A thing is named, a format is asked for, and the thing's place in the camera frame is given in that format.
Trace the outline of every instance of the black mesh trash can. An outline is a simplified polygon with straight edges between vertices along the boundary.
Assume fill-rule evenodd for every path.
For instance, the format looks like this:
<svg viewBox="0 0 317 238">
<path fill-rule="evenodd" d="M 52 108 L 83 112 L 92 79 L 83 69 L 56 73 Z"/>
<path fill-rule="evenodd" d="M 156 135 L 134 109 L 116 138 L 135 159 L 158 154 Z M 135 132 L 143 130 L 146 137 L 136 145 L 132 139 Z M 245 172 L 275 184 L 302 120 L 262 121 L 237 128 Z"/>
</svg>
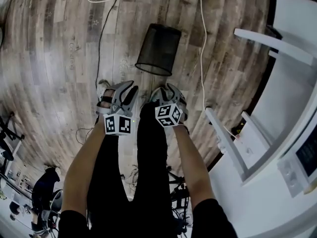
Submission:
<svg viewBox="0 0 317 238">
<path fill-rule="evenodd" d="M 148 73 L 171 76 L 181 31 L 151 24 L 135 66 Z"/>
</svg>

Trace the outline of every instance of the black pants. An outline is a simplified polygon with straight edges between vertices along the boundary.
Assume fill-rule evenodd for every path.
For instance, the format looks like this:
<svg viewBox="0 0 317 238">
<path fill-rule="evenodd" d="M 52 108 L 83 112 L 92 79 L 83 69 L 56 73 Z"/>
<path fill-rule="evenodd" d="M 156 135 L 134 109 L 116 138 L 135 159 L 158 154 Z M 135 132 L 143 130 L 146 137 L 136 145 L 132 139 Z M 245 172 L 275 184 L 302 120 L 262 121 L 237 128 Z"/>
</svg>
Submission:
<svg viewBox="0 0 317 238">
<path fill-rule="evenodd" d="M 54 168 L 46 169 L 45 174 L 36 182 L 32 192 L 33 208 L 37 212 L 50 209 L 55 182 L 59 181 Z"/>
<path fill-rule="evenodd" d="M 118 163 L 118 136 L 106 135 L 90 183 L 87 206 L 95 230 L 114 229 L 124 234 L 177 237 L 166 169 L 167 143 L 155 119 L 156 103 L 145 104 L 138 127 L 139 177 L 134 200 L 129 202 Z"/>
</svg>

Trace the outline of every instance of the wooden floor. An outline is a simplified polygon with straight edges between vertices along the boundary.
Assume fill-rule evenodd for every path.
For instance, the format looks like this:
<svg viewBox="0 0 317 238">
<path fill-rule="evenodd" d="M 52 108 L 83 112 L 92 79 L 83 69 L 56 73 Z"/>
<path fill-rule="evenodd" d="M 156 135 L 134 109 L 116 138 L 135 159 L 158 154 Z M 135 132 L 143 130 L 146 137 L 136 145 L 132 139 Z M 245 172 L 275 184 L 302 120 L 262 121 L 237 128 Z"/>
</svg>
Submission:
<svg viewBox="0 0 317 238">
<path fill-rule="evenodd" d="M 3 25 L 8 0 L 1 0 Z M 203 58 L 206 105 L 228 127 L 236 125 L 251 102 L 267 63 L 268 48 L 233 35 L 235 27 L 264 32 L 269 0 L 203 0 L 208 42 Z M 81 145 L 79 128 L 95 122 L 98 39 L 112 2 L 13 0 L 0 51 L 0 106 L 14 111 L 25 141 L 18 157 L 30 177 L 43 163 L 65 175 Z M 150 23 L 182 31 L 173 75 L 142 73 L 134 66 Z M 134 80 L 136 105 L 170 82 L 188 102 L 191 137 L 208 165 L 219 153 L 214 129 L 202 112 L 199 54 L 204 40 L 199 0 L 118 0 L 102 39 L 99 79 Z M 79 131 L 85 140 L 87 131 Z M 167 131 L 168 163 L 181 173 L 176 140 Z M 120 169 L 129 176 L 136 164 L 136 133 L 121 138 Z"/>
</svg>

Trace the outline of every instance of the forearm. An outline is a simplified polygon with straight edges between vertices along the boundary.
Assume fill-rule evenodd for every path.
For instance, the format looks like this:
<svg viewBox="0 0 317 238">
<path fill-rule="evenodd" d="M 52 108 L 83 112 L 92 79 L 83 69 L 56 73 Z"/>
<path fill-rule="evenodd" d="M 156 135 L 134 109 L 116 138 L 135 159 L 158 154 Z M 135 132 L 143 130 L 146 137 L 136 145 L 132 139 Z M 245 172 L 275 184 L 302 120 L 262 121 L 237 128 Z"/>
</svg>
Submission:
<svg viewBox="0 0 317 238">
<path fill-rule="evenodd" d="M 105 126 L 97 123 L 70 165 L 64 182 L 62 211 L 73 210 L 86 215 L 89 185 L 104 137 Z"/>
<path fill-rule="evenodd" d="M 201 201 L 214 198 L 208 170 L 184 126 L 174 127 L 182 169 L 193 209 Z"/>
</svg>

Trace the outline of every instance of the fiducial marker cube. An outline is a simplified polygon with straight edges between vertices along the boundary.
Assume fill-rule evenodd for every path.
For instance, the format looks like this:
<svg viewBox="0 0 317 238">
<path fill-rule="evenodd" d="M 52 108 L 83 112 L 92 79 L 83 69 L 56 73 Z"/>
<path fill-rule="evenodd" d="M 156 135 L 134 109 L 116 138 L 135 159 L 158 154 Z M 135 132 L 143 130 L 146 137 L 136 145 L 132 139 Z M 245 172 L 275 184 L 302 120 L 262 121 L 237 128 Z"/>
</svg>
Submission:
<svg viewBox="0 0 317 238">
<path fill-rule="evenodd" d="M 183 111 L 176 104 L 168 104 L 155 108 L 155 118 L 163 127 L 179 124 Z"/>
<path fill-rule="evenodd" d="M 130 135 L 131 118 L 122 115 L 104 115 L 105 130 L 107 135 Z"/>
</svg>

